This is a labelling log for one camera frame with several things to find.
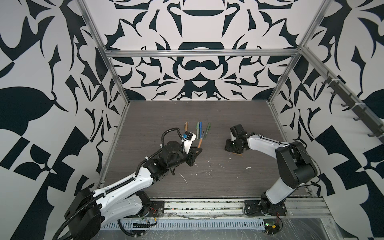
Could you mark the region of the brown pen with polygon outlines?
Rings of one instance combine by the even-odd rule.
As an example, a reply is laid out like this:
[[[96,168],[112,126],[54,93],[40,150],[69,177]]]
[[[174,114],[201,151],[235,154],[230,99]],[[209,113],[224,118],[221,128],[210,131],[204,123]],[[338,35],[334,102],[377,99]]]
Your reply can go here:
[[[198,144],[198,148],[200,148],[201,145],[202,145],[202,142],[203,142],[203,139],[204,139],[204,134],[205,134],[205,131],[203,130],[202,133],[201,133],[201,136],[200,136],[200,141],[199,141],[199,144]]]

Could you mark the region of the dark green pen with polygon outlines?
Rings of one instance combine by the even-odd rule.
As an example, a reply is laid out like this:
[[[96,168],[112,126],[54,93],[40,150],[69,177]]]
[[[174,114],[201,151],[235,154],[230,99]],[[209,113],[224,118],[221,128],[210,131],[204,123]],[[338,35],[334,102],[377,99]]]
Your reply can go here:
[[[204,140],[206,139],[206,137],[207,137],[207,135],[208,135],[208,132],[209,132],[210,128],[211,128],[211,122],[208,123],[208,125],[207,125],[207,127],[206,127],[206,129],[205,129],[205,131],[204,131],[204,136],[203,136],[203,139],[204,139]]]

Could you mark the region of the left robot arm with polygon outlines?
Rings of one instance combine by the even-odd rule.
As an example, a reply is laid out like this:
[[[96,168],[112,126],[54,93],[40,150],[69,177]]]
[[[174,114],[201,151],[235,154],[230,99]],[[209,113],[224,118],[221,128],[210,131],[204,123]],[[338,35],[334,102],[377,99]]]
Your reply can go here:
[[[192,145],[196,138],[196,134],[189,131],[181,134],[179,128],[166,130],[161,136],[160,149],[141,161],[134,173],[94,191],[79,191],[53,239],[59,239],[68,228],[64,240],[90,240],[109,223],[128,216],[145,216],[152,202],[144,190],[168,174],[174,174],[176,167],[183,163],[194,166],[202,152]]]

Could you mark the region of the blue pen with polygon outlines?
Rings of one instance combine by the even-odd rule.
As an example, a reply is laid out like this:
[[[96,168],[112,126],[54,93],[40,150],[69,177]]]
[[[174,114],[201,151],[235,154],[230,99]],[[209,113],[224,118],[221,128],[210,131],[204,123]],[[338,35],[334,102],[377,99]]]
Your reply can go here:
[[[203,139],[203,123],[199,122],[199,137]]]

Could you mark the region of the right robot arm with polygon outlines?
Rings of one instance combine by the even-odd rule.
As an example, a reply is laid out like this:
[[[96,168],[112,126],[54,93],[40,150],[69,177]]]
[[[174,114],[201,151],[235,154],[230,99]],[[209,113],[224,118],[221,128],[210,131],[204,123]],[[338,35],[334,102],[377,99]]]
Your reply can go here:
[[[276,159],[279,170],[279,178],[261,195],[259,201],[245,201],[245,215],[253,217],[282,214],[285,200],[318,175],[315,161],[302,143],[287,143],[261,134],[248,134],[242,125],[233,126],[230,131],[231,138],[225,145],[227,152],[238,155],[246,150],[264,153]]]

